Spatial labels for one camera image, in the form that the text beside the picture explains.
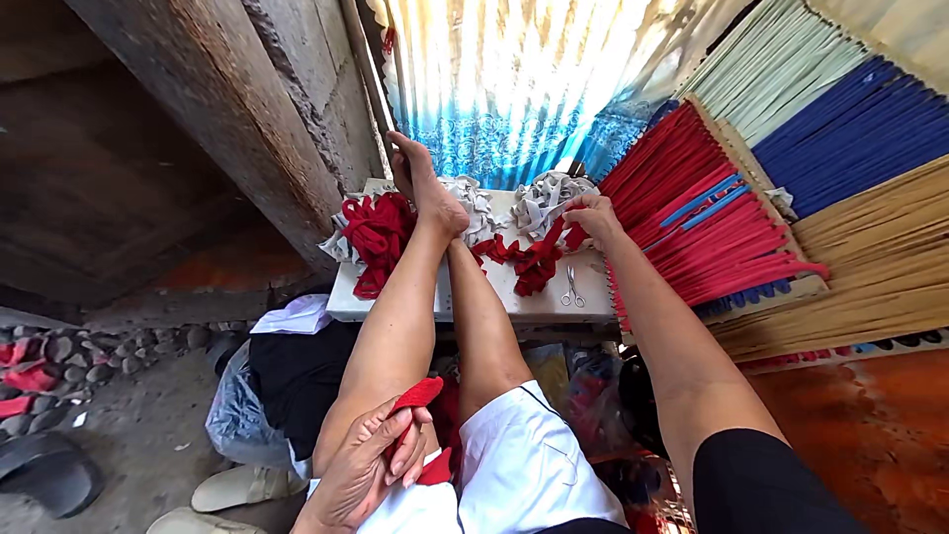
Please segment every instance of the person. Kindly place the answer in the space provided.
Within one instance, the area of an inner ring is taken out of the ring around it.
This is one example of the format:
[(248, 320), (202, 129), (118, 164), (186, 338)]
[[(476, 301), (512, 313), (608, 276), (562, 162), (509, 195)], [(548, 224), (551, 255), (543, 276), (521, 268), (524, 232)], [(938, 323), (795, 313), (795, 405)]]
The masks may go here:
[[(366, 317), (313, 454), (295, 534), (629, 532), (521, 357), (491, 283), (457, 238), (468, 226), (428, 150), (390, 132), (397, 187), (418, 209), (399, 264)], [(649, 369), (661, 434), (701, 534), (864, 532), (789, 447), (751, 385), (617, 222), (609, 199), (565, 213), (608, 258)], [(437, 268), (447, 254), (460, 353), (459, 491), (414, 485), (439, 452), (425, 408), (386, 418), (424, 378), (435, 343)], [(391, 462), (382, 452), (406, 429)]]

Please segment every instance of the white shorts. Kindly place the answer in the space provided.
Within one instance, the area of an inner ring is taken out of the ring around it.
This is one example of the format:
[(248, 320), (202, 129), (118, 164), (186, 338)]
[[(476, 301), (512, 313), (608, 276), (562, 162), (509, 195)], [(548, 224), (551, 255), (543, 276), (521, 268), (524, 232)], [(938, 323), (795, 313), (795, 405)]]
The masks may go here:
[(536, 380), (488, 403), (460, 434), (460, 497), (447, 482), (394, 485), (359, 532), (536, 532), (586, 517), (626, 525), (620, 502)]

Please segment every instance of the bare foot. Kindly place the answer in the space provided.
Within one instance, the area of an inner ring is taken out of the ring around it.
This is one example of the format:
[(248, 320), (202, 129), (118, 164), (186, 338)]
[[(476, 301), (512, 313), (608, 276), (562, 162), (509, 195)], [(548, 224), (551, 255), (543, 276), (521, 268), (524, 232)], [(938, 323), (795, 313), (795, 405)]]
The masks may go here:
[(419, 223), (434, 224), (457, 237), (468, 228), (468, 214), (438, 182), (428, 148), (395, 131), (386, 138), (399, 148), (392, 156), (392, 174), (396, 187), (419, 210)]

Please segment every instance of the white slipper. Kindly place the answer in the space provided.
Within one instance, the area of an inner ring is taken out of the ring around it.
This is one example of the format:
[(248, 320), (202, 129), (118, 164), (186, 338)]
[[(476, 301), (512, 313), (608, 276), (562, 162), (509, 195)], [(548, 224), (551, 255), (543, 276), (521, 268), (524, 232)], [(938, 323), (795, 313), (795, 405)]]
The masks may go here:
[(240, 466), (202, 482), (191, 498), (191, 507), (199, 512), (213, 512), (288, 497), (308, 486), (309, 481), (301, 480), (292, 471)]
[(175, 508), (156, 519), (145, 534), (267, 534), (267, 532), (252, 524), (199, 514), (190, 508)]

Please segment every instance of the scissors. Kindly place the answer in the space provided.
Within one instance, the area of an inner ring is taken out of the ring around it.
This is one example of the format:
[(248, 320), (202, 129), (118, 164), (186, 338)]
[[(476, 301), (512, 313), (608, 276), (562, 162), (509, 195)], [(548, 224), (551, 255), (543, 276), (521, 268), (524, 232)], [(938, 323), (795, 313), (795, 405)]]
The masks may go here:
[(564, 306), (570, 305), (570, 294), (573, 293), (573, 303), (577, 305), (577, 308), (583, 308), (586, 305), (586, 301), (582, 296), (577, 295), (577, 286), (575, 285), (575, 280), (573, 279), (573, 267), (567, 266), (567, 292), (560, 297), (560, 303)]

